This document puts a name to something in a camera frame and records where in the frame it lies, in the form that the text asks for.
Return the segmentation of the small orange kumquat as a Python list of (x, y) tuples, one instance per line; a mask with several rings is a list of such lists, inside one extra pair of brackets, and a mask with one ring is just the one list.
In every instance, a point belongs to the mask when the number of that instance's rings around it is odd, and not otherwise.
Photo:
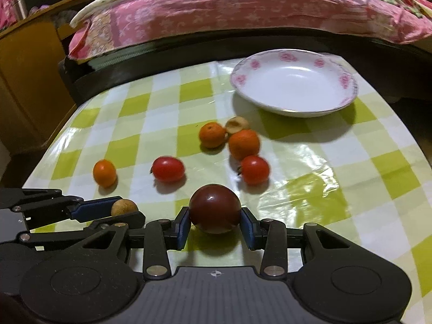
[(116, 168), (109, 160), (99, 160), (93, 167), (93, 178), (102, 188), (111, 187), (117, 179)]

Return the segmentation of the dark red plum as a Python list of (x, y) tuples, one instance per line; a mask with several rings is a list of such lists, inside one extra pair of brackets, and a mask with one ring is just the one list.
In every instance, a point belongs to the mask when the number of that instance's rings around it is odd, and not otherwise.
[(232, 231), (239, 224), (241, 208), (237, 195), (220, 184), (202, 186), (189, 201), (191, 222), (214, 235)]

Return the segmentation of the round red cherry tomato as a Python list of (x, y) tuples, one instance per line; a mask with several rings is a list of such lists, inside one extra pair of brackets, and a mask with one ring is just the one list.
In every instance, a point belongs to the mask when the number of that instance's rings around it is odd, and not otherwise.
[(238, 174), (246, 184), (260, 185), (268, 181), (270, 166), (265, 159), (259, 156), (248, 156), (241, 161)]

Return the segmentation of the larger orange tangerine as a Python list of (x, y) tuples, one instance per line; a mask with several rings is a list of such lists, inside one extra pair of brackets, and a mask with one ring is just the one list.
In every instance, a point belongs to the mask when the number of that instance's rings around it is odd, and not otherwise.
[(241, 130), (228, 139), (228, 149), (233, 158), (242, 161), (245, 157), (257, 155), (261, 142), (253, 130)]

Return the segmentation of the pale brown longan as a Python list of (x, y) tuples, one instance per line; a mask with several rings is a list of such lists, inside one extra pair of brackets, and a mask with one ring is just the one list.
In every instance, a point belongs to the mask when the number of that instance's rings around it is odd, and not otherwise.
[(225, 131), (228, 135), (236, 134), (242, 130), (249, 130), (250, 124), (247, 119), (241, 116), (235, 116), (225, 123)]

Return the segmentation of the green checkered tablecloth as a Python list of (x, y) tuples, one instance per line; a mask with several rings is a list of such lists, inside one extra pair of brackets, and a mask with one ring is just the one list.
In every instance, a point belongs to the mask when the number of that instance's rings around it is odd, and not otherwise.
[[(92, 169), (110, 160), (118, 175), (113, 194), (152, 221), (175, 217), (203, 185), (222, 184), (258, 219), (319, 223), (403, 268), (413, 287), (403, 320), (430, 323), (431, 166), (403, 122), (361, 77), (359, 96), (344, 110), (314, 119), (269, 113), (235, 94), (233, 68), (233, 61), (210, 62), (97, 95), (66, 123), (26, 187), (103, 197)], [(243, 184), (228, 149), (200, 147), (204, 124), (235, 116), (260, 137), (271, 168), (262, 187)], [(153, 176), (161, 156), (184, 164), (182, 180)]]

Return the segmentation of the white floral plate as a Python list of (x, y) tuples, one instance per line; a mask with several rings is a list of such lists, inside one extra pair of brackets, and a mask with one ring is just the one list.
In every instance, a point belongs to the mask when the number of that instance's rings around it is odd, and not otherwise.
[(358, 96), (354, 74), (328, 55), (276, 49), (241, 60), (230, 76), (243, 99), (272, 113), (296, 118), (325, 116)]

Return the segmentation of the pink floral quilt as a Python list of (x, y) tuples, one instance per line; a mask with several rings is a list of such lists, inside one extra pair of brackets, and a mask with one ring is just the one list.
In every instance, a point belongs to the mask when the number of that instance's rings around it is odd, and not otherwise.
[(71, 59), (229, 29), (306, 28), (396, 44), (431, 36), (427, 0), (95, 0), (71, 20)]

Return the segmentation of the dark bed frame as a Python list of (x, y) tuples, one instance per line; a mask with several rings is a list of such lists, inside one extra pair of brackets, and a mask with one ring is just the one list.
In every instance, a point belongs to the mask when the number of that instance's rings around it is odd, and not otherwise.
[(293, 48), (344, 58), (385, 96), (431, 96), (431, 38), (397, 45), (365, 36), (313, 29), (250, 29), (165, 37), (108, 52), (89, 61), (70, 57), (59, 74), (76, 104), (123, 83), (206, 62), (243, 59), (264, 50)]

